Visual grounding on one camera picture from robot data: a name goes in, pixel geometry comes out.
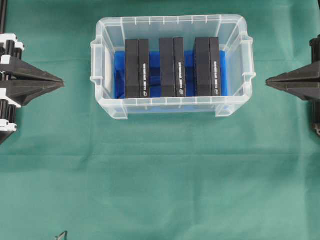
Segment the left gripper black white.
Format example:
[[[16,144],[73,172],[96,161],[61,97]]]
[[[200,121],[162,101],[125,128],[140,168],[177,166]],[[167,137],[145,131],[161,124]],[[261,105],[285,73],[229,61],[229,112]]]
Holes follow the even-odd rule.
[[[64,87],[64,82],[20,60],[25,45],[13,33],[0,35],[0,142],[17,131],[17,109],[32,100]],[[40,81],[9,81],[12,76]]]

